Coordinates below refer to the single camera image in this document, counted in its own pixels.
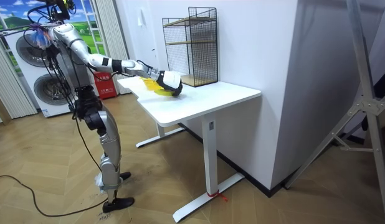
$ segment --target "washing machine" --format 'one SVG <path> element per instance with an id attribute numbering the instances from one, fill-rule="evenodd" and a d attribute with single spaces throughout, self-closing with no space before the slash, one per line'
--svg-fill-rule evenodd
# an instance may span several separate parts
<path id="1" fill-rule="evenodd" d="M 73 87 L 70 86 L 66 93 L 61 91 L 60 82 L 53 71 L 50 71 L 51 74 L 47 72 L 45 64 L 48 66 L 49 63 L 45 51 L 28 44 L 34 45 L 32 34 L 33 31 L 26 32 L 24 38 L 23 32 L 16 33 L 6 36 L 6 41 L 44 116 L 47 118 L 68 113 L 70 110 L 65 95 L 74 100 Z"/>

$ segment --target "metal wire rack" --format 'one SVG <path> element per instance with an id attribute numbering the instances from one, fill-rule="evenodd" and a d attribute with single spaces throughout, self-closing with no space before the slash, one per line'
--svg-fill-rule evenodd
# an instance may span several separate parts
<path id="1" fill-rule="evenodd" d="M 194 87 L 217 82 L 217 19 L 214 7 L 189 7 L 187 18 L 163 18 L 169 70 Z"/>

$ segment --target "vertical blind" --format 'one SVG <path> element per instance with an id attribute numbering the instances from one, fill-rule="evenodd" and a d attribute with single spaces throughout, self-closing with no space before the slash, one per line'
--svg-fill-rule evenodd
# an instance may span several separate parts
<path id="1" fill-rule="evenodd" d="M 126 44 L 122 36 L 121 25 L 116 13 L 116 5 L 109 0 L 93 0 L 96 8 L 96 16 L 100 25 L 101 35 L 104 36 L 104 47 L 107 55 L 114 59 L 126 60 L 128 54 Z M 115 75 L 113 81 L 115 82 L 116 92 L 120 94 L 130 93 L 130 90 L 119 85 L 119 79 L 125 78 L 122 75 Z"/>
<path id="2" fill-rule="evenodd" d="M 19 118 L 37 113 L 1 43 L 0 100 L 3 102 L 11 118 Z"/>

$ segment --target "green grass picture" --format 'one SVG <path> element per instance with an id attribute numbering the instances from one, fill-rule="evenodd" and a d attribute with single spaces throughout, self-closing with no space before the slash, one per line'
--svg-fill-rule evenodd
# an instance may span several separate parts
<path id="1" fill-rule="evenodd" d="M 21 18 L 16 17 L 16 16 L 5 18 L 4 21 L 6 22 L 8 28 L 13 28 L 13 27 L 17 27 L 17 26 L 24 26 L 24 25 L 28 25 L 31 23 L 27 19 L 21 19 Z M 98 44 L 98 51 L 97 51 L 95 44 L 94 44 L 93 36 L 91 35 L 91 31 L 88 28 L 87 22 L 72 22 L 71 24 L 78 30 L 80 37 L 86 42 L 86 44 L 90 48 L 92 54 L 100 53 L 100 54 L 105 55 L 104 46 L 102 44 Z M 92 25 L 92 27 L 97 28 L 97 24 L 95 21 L 92 21 L 91 25 Z M 1 29 L 4 29 L 4 27 L 2 26 L 2 24 L 0 22 L 0 30 Z M 94 39 L 96 42 L 102 42 L 99 31 L 94 30 L 93 34 L 94 34 Z M 8 56 L 11 59 L 11 62 L 14 66 L 18 65 L 16 59 L 14 58 L 14 56 L 11 53 L 9 53 Z"/>

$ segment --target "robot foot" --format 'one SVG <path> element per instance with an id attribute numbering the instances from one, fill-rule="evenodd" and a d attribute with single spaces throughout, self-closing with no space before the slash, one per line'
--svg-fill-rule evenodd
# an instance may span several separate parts
<path id="1" fill-rule="evenodd" d="M 131 176 L 131 173 L 130 172 L 124 172 L 124 173 L 121 173 L 119 176 L 120 176 L 120 178 L 122 178 L 122 180 L 126 180 L 127 178 L 129 178 Z"/>
<path id="2" fill-rule="evenodd" d="M 127 208 L 131 205 L 133 205 L 135 202 L 135 199 L 132 197 L 129 198 L 117 198 L 115 199 L 115 203 L 112 203 L 111 205 L 108 204 L 108 202 L 105 202 L 103 204 L 103 213 L 112 212 L 115 210 L 121 210 L 124 208 Z"/>

